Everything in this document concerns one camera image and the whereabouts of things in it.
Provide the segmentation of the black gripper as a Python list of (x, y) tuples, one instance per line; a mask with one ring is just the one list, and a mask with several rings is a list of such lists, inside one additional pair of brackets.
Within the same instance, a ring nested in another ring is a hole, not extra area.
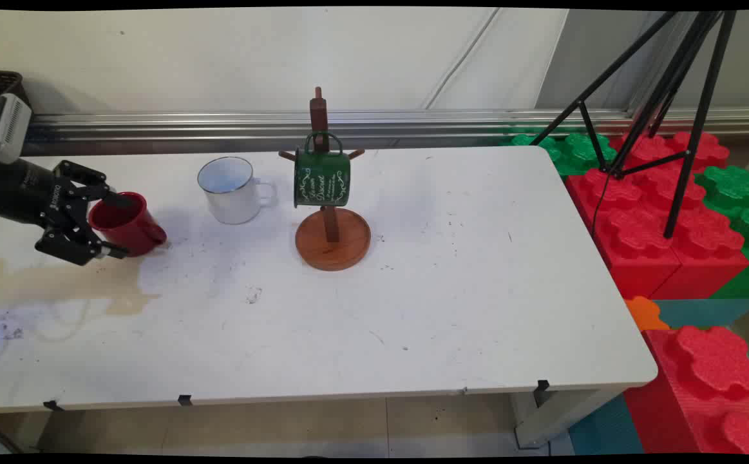
[(61, 198), (103, 200), (119, 209), (133, 209), (133, 201), (116, 193), (106, 174), (73, 161), (59, 162), (53, 171), (18, 159), (0, 162), (0, 217), (19, 224), (35, 224), (43, 234), (35, 250), (77, 266), (104, 256), (122, 259), (126, 247), (100, 238), (88, 223), (85, 209), (50, 209)]

